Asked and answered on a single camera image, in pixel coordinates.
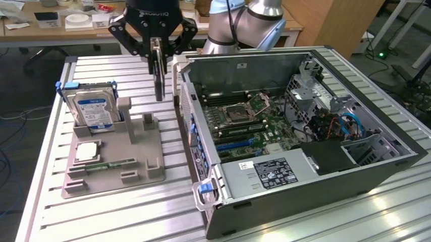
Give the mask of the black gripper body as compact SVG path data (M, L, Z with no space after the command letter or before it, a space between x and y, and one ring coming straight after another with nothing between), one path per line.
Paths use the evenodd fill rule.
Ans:
M181 22L179 1L125 1L124 17L141 36L137 53L149 54L151 38L160 38L163 54L173 54L168 38Z

